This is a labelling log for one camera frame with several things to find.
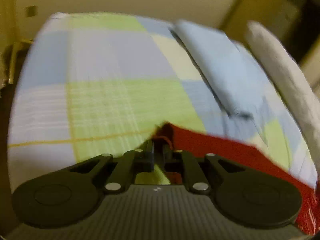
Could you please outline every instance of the light blue pillow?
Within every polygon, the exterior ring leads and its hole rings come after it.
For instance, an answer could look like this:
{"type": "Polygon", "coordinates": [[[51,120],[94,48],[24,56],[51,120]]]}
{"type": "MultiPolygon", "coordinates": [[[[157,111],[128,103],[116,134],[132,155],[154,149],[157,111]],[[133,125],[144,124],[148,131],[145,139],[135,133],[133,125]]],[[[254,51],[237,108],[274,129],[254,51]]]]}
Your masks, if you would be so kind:
{"type": "Polygon", "coordinates": [[[174,30],[225,109],[230,114],[254,116],[263,90],[261,76],[252,71],[256,66],[244,59],[222,31],[184,20],[174,30]]]}

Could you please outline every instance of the red fabric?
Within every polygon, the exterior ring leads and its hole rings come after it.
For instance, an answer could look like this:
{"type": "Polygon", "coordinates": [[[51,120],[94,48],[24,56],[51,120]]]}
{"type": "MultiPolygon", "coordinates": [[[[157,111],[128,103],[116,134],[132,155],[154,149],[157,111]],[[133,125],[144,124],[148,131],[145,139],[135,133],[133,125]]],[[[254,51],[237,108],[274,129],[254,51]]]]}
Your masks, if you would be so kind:
{"type": "Polygon", "coordinates": [[[296,220],[297,226],[309,235],[320,231],[320,187],[314,191],[298,181],[273,164],[256,147],[195,133],[170,123],[163,125],[155,134],[154,139],[163,139],[169,143],[172,149],[189,151],[196,157],[204,157],[207,153],[214,153],[292,183],[302,196],[302,207],[296,220]]]}

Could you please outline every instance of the bed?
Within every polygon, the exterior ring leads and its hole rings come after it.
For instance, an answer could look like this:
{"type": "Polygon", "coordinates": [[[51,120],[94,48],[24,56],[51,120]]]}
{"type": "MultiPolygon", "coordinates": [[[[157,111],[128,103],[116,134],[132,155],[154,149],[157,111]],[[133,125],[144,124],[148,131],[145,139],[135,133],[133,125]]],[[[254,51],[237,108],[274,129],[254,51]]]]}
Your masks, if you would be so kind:
{"type": "Polygon", "coordinates": [[[263,86],[254,118],[230,115],[168,22],[122,14],[54,14],[32,46],[8,135],[11,190],[88,158],[121,156],[163,122],[254,144],[316,186],[300,129],[252,55],[263,86]]]}

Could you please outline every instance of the white pillow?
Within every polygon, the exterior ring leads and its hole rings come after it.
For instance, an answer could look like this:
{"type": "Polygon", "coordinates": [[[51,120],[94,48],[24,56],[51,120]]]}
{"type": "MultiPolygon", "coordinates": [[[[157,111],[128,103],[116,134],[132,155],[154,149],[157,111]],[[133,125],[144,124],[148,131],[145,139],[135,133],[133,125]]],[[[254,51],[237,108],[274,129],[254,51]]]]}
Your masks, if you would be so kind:
{"type": "Polygon", "coordinates": [[[305,136],[320,174],[320,102],[281,42],[258,22],[249,22],[246,40],[273,81],[305,136]]]}

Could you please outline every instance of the ribbed gray surface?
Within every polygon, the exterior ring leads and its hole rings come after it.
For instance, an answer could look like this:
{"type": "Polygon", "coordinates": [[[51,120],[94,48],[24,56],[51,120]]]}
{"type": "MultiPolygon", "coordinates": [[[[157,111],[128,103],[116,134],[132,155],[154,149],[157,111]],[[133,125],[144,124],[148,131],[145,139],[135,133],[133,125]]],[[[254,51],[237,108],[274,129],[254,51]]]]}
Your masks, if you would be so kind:
{"type": "Polygon", "coordinates": [[[250,229],[222,216],[210,199],[184,186],[131,185],[109,195],[89,218],[65,228],[37,229],[22,224],[8,240],[287,240],[303,234],[294,226],[250,229]]]}

